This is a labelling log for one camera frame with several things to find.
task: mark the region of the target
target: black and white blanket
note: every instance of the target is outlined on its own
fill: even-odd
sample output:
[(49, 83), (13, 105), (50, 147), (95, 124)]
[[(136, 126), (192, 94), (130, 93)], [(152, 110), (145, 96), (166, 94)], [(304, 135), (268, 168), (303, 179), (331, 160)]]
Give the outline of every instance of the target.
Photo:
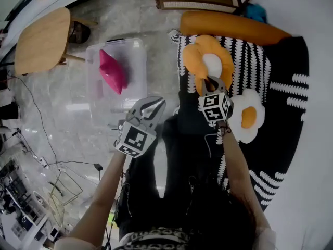
[[(177, 66), (180, 78), (178, 128), (183, 134), (216, 133), (198, 106), (194, 75), (183, 63), (183, 50), (196, 35), (169, 33), (178, 44)], [(292, 161), (301, 134), (309, 88), (308, 49), (302, 37), (281, 40), (276, 45), (258, 46), (240, 39), (215, 36), (234, 61), (235, 71), (229, 96), (255, 89), (265, 107), (265, 122), (249, 144), (240, 142), (247, 160), (256, 195), (265, 209), (280, 187)], [(220, 158), (220, 184), (228, 189), (222, 137), (208, 136), (212, 157)]]

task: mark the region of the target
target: orange flower pillow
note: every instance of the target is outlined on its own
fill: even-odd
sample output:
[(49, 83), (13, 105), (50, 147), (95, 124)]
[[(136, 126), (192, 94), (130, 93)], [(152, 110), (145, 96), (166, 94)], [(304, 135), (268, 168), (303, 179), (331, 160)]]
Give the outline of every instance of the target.
[(189, 44), (183, 51), (184, 65), (195, 75), (195, 85), (198, 94), (202, 95), (201, 80), (208, 75), (220, 78), (228, 90), (233, 82), (234, 62), (227, 49), (219, 41), (209, 35), (196, 38), (194, 44)]

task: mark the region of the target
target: blue object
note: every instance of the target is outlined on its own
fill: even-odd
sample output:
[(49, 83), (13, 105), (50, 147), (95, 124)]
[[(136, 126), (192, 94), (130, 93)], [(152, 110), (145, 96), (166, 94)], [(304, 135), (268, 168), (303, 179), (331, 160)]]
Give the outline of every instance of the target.
[(260, 5), (248, 4), (245, 8), (244, 17), (267, 23), (266, 10)]

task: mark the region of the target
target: black and white marker cube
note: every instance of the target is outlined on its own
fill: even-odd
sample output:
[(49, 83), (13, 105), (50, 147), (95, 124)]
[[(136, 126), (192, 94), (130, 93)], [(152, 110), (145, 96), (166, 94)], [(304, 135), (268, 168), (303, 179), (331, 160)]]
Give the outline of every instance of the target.
[(199, 104), (208, 122), (227, 119), (230, 102), (225, 93), (201, 96)]
[(132, 157), (138, 157), (143, 155), (155, 138), (156, 136), (125, 122), (119, 131), (116, 149)]

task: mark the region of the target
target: person's left arm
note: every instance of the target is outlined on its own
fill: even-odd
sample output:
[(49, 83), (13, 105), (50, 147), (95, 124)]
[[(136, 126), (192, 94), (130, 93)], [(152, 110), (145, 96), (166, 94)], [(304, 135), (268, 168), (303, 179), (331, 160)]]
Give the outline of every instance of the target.
[(96, 247), (101, 246), (125, 159), (125, 154), (115, 152), (96, 189), (92, 204), (68, 238), (84, 240)]

